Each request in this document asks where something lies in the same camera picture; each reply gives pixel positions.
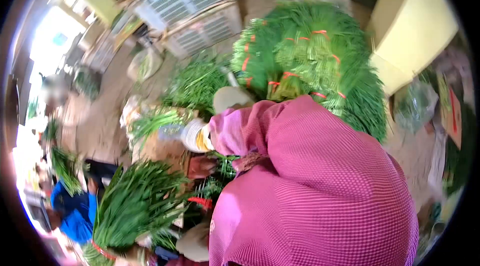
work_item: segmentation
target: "chive bundle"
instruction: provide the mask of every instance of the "chive bundle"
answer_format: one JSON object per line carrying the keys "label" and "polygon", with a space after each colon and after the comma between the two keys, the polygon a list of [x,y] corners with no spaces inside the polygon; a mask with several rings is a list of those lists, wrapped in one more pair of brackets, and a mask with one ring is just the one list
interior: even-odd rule
{"label": "chive bundle", "polygon": [[51,148],[51,162],[55,173],[60,177],[62,185],[70,196],[81,194],[82,185],[75,170],[76,157],[58,147]]}
{"label": "chive bundle", "polygon": [[171,124],[185,124],[177,111],[165,107],[149,110],[129,125],[128,132],[133,135],[132,144],[141,142],[141,148],[143,148],[149,136],[160,127]]}
{"label": "chive bundle", "polygon": [[310,94],[353,129],[386,137],[382,83],[369,64],[365,34],[331,3],[280,2],[250,22],[233,51],[231,70],[258,99]]}
{"label": "chive bundle", "polygon": [[[170,172],[162,161],[138,161],[125,173],[119,167],[107,187],[93,227],[93,242],[112,255],[122,255],[135,239],[149,233],[153,245],[175,250],[169,227],[185,208],[177,208],[191,194],[182,194],[189,180],[180,171]],[[92,243],[83,248],[90,266],[111,266]]]}
{"label": "chive bundle", "polygon": [[211,57],[204,51],[192,58],[183,69],[177,71],[170,87],[160,100],[166,107],[184,107],[198,110],[206,120],[215,114],[213,96],[222,87],[228,86],[220,67],[228,60]]}

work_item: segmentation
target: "pink shirt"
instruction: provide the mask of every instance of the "pink shirt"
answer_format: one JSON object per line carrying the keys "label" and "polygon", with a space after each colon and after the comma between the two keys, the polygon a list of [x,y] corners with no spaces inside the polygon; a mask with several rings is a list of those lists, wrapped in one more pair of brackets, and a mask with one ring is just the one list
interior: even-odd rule
{"label": "pink shirt", "polygon": [[213,117],[223,155],[268,155],[214,209],[210,265],[411,265],[415,207],[402,169],[374,138],[303,95]]}

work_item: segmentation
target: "white hat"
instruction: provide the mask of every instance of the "white hat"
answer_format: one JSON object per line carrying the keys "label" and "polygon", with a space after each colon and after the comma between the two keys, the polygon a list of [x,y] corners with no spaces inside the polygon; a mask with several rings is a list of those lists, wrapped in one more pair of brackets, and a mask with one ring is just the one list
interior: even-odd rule
{"label": "white hat", "polygon": [[198,148],[197,146],[197,136],[198,133],[204,128],[206,125],[200,118],[195,118],[190,121],[187,126],[183,129],[182,135],[180,139],[183,145],[190,151],[196,153],[205,153],[207,151]]}

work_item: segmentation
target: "black pants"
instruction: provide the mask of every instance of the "black pants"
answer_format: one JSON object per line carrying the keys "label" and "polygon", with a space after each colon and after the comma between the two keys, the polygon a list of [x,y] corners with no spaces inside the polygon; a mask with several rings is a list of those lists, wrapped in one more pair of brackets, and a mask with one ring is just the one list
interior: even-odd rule
{"label": "black pants", "polygon": [[85,179],[92,178],[97,183],[99,190],[105,189],[102,178],[111,179],[118,165],[97,162],[90,159],[86,159],[85,162],[90,164],[90,170],[84,173]]}

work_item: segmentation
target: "concrete floor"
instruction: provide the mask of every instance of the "concrete floor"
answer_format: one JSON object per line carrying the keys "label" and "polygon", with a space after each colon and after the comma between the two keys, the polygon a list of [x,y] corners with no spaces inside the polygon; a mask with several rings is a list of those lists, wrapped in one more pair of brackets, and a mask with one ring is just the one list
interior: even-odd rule
{"label": "concrete floor", "polygon": [[[251,19],[263,17],[271,11],[275,0],[239,0],[238,4],[246,25]],[[352,10],[360,27],[364,29],[371,11],[357,4],[352,4]],[[219,54],[229,53],[239,36],[235,35],[213,47]],[[131,50],[131,46],[124,45],[117,52],[103,75],[96,101],[91,103],[82,96],[71,95],[65,106],[58,111],[59,118],[63,119],[60,142],[63,148],[77,152],[85,158],[110,163],[118,159],[124,165],[131,163],[128,155],[122,155],[128,140],[124,129],[119,126],[125,102],[134,94],[156,100],[168,86],[172,72],[188,62],[180,62],[167,54],[160,70],[140,87],[135,87],[134,82],[127,77],[127,68],[133,58],[130,55]],[[415,136],[405,134],[393,121],[390,121],[390,127],[384,147],[403,167],[419,211],[430,196],[426,178],[430,170],[429,161],[435,137],[428,135],[423,129]]]}

